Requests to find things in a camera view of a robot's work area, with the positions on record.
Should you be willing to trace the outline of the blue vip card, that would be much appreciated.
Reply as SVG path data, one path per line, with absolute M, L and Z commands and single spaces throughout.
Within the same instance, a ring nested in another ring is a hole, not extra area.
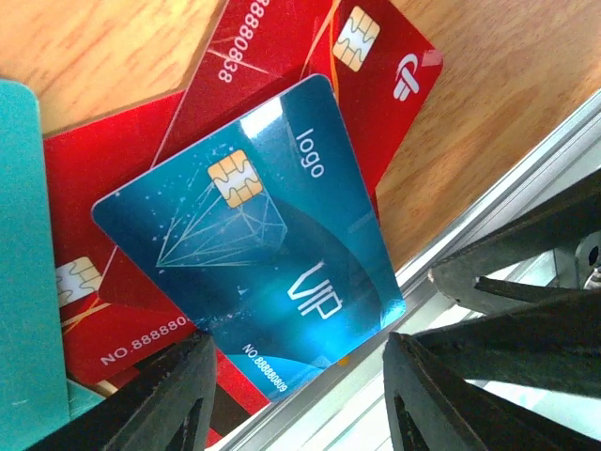
M 106 195 L 91 213 L 273 401 L 406 310 L 320 74 Z

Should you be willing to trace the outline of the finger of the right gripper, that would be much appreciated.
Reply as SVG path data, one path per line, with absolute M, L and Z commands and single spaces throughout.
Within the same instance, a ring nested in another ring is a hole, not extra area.
M 464 380 L 503 381 L 600 396 L 600 293 L 560 296 L 524 309 L 416 334 L 412 388 L 435 397 Z
M 599 229 L 600 175 L 592 173 L 514 221 L 438 261 L 428 276 L 450 299 L 488 315 L 540 303 L 574 291 L 489 281 L 486 276 Z

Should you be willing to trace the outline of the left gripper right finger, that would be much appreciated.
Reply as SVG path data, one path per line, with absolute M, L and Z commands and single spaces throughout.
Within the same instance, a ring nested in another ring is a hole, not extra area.
M 395 450 L 598 450 L 600 442 L 465 382 L 408 334 L 383 352 Z

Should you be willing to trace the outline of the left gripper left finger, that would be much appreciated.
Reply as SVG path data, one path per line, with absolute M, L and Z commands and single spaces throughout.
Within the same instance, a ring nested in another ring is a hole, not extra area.
M 133 381 L 32 450 L 203 450 L 216 388 L 216 349 L 195 332 Z

